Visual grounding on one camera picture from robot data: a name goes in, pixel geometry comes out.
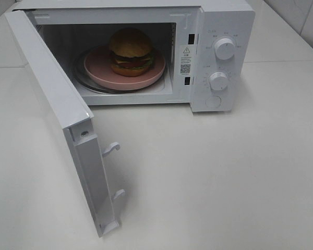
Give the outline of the round white door button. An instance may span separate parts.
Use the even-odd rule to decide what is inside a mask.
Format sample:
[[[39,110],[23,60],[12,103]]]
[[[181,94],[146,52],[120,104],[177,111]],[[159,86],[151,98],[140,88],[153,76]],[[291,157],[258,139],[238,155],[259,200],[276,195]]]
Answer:
[[[211,96],[206,99],[206,106],[212,109],[219,108],[221,105],[221,98],[219,96]]]

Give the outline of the burger with sesame-free bun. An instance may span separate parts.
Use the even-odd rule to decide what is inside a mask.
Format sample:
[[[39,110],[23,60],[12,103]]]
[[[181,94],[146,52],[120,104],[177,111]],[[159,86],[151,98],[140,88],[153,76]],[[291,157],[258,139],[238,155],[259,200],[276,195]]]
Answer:
[[[154,61],[151,39],[135,28],[115,32],[110,38],[109,50],[111,69],[125,77],[142,75]]]

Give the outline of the pink round plate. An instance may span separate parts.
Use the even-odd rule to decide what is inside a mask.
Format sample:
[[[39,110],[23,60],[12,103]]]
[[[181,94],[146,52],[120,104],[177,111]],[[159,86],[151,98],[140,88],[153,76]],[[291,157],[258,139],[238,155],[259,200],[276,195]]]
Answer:
[[[105,46],[89,52],[83,60],[83,66],[96,86],[118,91],[139,90],[157,82],[165,70],[166,61],[162,53],[158,50],[153,53],[153,64],[143,74],[134,77],[123,76],[112,70],[110,51]]]

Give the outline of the white microwave door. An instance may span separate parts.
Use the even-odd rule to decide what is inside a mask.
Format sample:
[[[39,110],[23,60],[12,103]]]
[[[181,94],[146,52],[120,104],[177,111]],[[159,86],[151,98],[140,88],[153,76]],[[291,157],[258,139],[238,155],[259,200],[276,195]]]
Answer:
[[[103,158],[119,150],[118,142],[100,149],[93,128],[93,113],[57,62],[32,21],[24,11],[5,14],[19,53],[25,61],[41,110],[60,143],[75,165],[98,236],[119,227],[116,201],[125,195],[111,193]]]

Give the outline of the white microwave oven body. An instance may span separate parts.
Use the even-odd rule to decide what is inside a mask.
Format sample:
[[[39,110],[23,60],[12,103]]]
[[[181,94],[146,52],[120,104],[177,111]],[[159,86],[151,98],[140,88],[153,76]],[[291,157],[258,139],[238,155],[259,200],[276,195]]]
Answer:
[[[188,103],[193,112],[232,109],[235,84],[244,62],[255,12],[246,1],[21,1],[12,11],[24,11],[87,106]],[[107,46],[120,29],[145,33],[167,63],[158,85],[141,92],[102,94],[78,83],[71,71],[86,50]],[[235,43],[235,54],[218,59],[220,38]],[[223,72],[228,86],[210,87],[209,76]],[[219,96],[219,108],[206,99]]]

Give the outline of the upper white power knob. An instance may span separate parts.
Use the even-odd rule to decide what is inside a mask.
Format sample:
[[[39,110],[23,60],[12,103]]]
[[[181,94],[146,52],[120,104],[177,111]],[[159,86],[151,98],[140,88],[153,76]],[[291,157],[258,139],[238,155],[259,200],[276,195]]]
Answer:
[[[228,60],[235,54],[235,43],[230,38],[220,38],[214,45],[215,55],[218,59]]]

